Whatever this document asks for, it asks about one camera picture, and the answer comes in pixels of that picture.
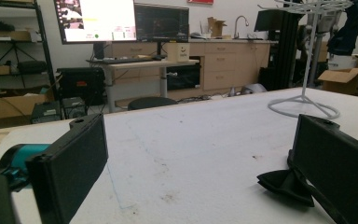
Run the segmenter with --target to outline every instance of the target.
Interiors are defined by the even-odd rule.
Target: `white wall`
[[[200,32],[200,22],[207,25],[207,18],[214,17],[220,21],[226,21],[223,35],[234,35],[235,20],[238,16],[243,15],[247,18],[250,25],[245,26],[243,19],[238,22],[238,31],[241,37],[247,34],[253,34],[257,12],[262,7],[276,7],[282,4],[273,0],[244,1],[244,0],[215,0],[213,5],[193,4],[187,0],[135,0],[136,3],[147,3],[155,5],[165,5],[174,7],[190,8],[190,32]],[[56,15],[53,10],[53,1],[40,0],[39,5],[42,8],[50,55],[53,62],[54,70],[60,67],[88,66],[85,62],[91,53],[92,45],[62,45]],[[345,13],[341,16],[340,25],[346,20]],[[256,33],[259,37],[265,37],[264,33]],[[358,53],[358,41],[355,53]]]

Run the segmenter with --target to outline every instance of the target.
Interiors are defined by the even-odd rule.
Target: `wooden cabinet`
[[[234,85],[235,46],[223,43],[205,44],[204,85],[205,91],[230,88]]]
[[[115,43],[107,48],[107,57],[156,54],[156,43]],[[240,41],[190,42],[190,56],[200,57],[200,87],[169,91],[170,98],[182,99],[203,94],[228,93],[244,85],[256,83],[260,67],[267,67],[269,43]],[[158,69],[145,68],[120,71],[116,83],[142,82],[159,78]]]
[[[269,44],[205,43],[206,91],[242,87],[257,82],[258,70],[267,66]]]
[[[134,57],[137,55],[154,55],[157,51],[156,43],[113,43],[105,49],[106,57]],[[158,68],[143,68],[117,71],[113,77],[116,83],[142,82],[158,79]]]

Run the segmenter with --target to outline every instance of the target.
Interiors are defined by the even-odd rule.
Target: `keyboard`
[[[128,58],[128,59],[102,59],[99,63],[105,64],[118,64],[118,63],[142,63],[142,62],[151,62],[151,58]]]

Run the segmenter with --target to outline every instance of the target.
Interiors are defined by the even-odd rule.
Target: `monitor screen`
[[[135,4],[137,39],[188,42],[188,7]]]
[[[269,9],[259,11],[255,21],[255,32],[281,30],[283,10]]]
[[[133,0],[55,0],[63,44],[136,40]]]

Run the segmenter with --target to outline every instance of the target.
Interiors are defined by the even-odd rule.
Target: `red sign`
[[[213,0],[187,0],[189,3],[213,4]]]

